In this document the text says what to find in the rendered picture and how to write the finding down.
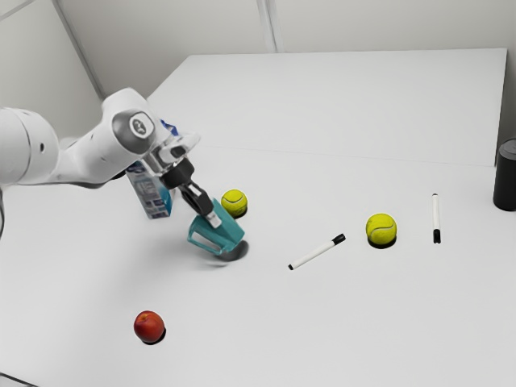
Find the teal faceted mug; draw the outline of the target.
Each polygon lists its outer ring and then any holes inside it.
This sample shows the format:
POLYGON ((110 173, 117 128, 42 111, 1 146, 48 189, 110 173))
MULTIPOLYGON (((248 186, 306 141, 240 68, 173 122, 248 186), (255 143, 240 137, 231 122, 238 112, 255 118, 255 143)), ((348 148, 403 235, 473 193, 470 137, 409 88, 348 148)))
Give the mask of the teal faceted mug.
POLYGON ((213 227, 210 218, 197 215, 189 226, 187 240, 215 255, 232 252, 243 240, 245 232, 215 198, 212 204, 211 214, 217 216, 218 226, 213 227))

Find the yellow tennis ball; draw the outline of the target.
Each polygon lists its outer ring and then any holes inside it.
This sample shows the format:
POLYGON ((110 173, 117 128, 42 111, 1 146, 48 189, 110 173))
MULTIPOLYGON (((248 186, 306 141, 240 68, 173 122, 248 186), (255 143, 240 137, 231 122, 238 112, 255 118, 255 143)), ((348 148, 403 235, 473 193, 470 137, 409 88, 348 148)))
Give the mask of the yellow tennis ball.
POLYGON ((230 189, 225 192, 221 204, 233 218, 244 216, 248 210, 247 196, 239 189, 230 189))
POLYGON ((397 238, 397 224, 389 214, 374 214, 367 220, 365 232, 370 243, 386 246, 397 238))

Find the red apple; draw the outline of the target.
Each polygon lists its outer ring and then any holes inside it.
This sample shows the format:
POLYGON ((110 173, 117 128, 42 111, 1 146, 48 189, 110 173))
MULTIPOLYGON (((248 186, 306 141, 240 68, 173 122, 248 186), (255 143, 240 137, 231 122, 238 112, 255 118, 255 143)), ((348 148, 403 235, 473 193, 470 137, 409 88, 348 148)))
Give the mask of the red apple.
POLYGON ((136 336, 147 344, 157 343, 166 332, 161 316, 150 310, 142 311, 136 316, 133 329, 136 336))

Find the blue white carton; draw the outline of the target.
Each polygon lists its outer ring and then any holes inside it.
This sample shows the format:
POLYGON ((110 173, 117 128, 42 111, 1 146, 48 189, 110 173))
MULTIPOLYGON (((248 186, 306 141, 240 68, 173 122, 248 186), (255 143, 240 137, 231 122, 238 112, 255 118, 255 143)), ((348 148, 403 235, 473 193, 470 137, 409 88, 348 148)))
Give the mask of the blue white carton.
POLYGON ((167 140, 175 139, 176 136, 176 127, 161 119, 158 126, 158 142, 146 156, 125 169, 125 174, 149 219, 167 218, 172 211, 174 193, 163 185, 148 162, 155 162, 152 153, 158 153, 166 145, 167 140))

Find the black cylinder container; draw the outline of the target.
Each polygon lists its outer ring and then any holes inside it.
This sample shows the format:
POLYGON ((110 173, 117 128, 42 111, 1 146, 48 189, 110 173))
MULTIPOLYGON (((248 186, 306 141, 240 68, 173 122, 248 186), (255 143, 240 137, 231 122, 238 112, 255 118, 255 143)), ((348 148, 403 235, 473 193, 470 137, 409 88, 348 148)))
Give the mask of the black cylinder container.
POLYGON ((501 210, 516 211, 516 138, 498 149, 493 203, 501 210))

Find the white marker black cap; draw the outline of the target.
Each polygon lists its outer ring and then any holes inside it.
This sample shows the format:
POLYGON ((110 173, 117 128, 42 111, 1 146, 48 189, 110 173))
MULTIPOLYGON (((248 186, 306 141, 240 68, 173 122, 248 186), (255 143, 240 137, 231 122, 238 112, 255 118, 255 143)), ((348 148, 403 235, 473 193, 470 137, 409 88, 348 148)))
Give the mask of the white marker black cap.
POLYGON ((338 244, 342 243, 346 240, 346 236, 344 234, 339 234, 335 238, 333 238, 331 241, 315 248, 312 252, 309 252, 305 254, 304 256, 297 258, 290 264, 288 264, 289 270, 294 270, 296 268, 301 267, 302 265, 306 264, 307 262, 313 260, 315 257, 322 255, 324 252, 327 252, 337 246, 338 244))
POLYGON ((432 224, 433 242, 441 243, 440 216, 439 216, 439 195, 433 193, 432 196, 432 224))

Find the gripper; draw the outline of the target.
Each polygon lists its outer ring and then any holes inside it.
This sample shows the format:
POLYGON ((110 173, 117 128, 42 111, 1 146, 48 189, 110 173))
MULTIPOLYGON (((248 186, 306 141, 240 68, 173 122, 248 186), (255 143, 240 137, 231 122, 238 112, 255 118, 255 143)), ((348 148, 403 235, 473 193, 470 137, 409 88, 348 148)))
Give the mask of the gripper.
POLYGON ((181 196, 189 206, 201 215, 213 228, 221 226, 222 221, 214 211, 212 199, 204 189, 192 181, 195 168, 188 158, 182 159, 175 167, 161 176, 161 183, 167 189, 181 187, 181 196))

